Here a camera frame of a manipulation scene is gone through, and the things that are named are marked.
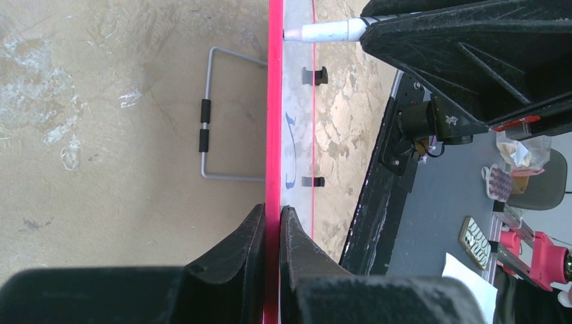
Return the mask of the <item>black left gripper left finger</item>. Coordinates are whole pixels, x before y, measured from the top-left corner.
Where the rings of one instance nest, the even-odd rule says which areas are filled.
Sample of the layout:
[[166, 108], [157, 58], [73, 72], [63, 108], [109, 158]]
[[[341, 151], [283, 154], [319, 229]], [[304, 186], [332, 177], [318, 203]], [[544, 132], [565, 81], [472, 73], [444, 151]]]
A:
[[44, 268], [1, 288], [2, 323], [261, 323], [265, 206], [183, 267]]

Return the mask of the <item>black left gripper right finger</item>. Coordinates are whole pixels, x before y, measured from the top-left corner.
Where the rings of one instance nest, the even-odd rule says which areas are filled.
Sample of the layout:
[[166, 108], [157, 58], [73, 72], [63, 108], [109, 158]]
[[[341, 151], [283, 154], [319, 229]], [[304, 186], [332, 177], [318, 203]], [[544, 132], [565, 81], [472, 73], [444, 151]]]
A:
[[296, 210], [281, 212], [282, 323], [484, 323], [476, 299], [446, 277], [354, 275], [304, 231]]

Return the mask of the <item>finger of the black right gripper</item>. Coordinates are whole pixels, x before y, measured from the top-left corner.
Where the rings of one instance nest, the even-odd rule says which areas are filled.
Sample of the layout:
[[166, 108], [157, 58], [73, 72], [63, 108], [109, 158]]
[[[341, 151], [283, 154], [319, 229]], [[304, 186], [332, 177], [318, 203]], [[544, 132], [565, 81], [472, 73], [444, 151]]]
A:
[[570, 1], [370, 1], [362, 49], [480, 124], [571, 110]]

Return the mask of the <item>white blue whiteboard marker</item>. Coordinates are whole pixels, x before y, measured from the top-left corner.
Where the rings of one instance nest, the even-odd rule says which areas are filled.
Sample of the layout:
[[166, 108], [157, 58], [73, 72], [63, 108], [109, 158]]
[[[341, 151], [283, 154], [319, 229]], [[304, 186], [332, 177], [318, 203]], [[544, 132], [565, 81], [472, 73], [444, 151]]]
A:
[[350, 18], [337, 22], [305, 24], [285, 29], [284, 41], [300, 43], [358, 42], [366, 30], [386, 17]]

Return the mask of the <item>pink framed whiteboard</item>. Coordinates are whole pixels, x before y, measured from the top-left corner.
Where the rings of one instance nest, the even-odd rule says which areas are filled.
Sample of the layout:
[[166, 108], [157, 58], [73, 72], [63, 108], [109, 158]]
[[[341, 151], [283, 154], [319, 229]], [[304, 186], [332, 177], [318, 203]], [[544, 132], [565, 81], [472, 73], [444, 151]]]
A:
[[269, 1], [266, 105], [266, 283], [263, 323], [279, 323], [281, 211], [294, 207], [314, 235], [315, 46], [284, 40], [315, 21], [313, 1]]

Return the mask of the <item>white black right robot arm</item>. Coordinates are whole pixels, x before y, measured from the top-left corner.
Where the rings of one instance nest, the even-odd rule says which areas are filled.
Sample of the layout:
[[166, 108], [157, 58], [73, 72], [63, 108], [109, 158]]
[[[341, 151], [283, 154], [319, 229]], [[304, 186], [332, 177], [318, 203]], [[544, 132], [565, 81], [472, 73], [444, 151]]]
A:
[[391, 113], [382, 164], [429, 136], [469, 144], [519, 122], [525, 138], [571, 131], [570, 1], [370, 1], [362, 17], [362, 49], [431, 93]]

